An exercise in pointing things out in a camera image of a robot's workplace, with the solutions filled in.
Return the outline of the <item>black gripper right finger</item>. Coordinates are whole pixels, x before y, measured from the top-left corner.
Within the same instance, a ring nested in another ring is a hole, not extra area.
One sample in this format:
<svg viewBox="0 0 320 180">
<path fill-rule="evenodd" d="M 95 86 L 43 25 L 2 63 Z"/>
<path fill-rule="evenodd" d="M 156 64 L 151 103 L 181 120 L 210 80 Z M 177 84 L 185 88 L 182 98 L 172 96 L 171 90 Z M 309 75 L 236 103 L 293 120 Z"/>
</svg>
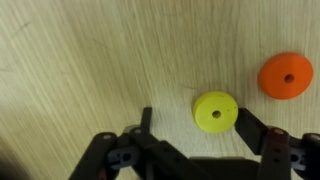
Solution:
<svg viewBox="0 0 320 180">
<path fill-rule="evenodd" d="M 258 180 L 291 180 L 294 171 L 303 180 L 320 180 L 320 134 L 301 138 L 267 126 L 246 108 L 240 108 L 235 130 L 253 154 L 259 155 Z"/>
</svg>

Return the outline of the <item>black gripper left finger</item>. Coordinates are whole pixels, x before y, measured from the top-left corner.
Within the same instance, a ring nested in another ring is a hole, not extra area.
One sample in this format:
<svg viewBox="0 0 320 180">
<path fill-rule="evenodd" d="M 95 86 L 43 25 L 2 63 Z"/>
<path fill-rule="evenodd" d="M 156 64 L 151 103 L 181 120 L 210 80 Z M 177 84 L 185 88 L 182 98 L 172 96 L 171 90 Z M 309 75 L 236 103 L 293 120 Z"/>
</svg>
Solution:
<svg viewBox="0 0 320 180">
<path fill-rule="evenodd" d="M 151 119 L 152 108 L 145 107 L 140 124 L 127 126 L 120 136 L 96 134 L 68 180 L 115 180 L 126 167 L 142 180 L 211 180 L 199 165 L 150 133 Z"/>
</svg>

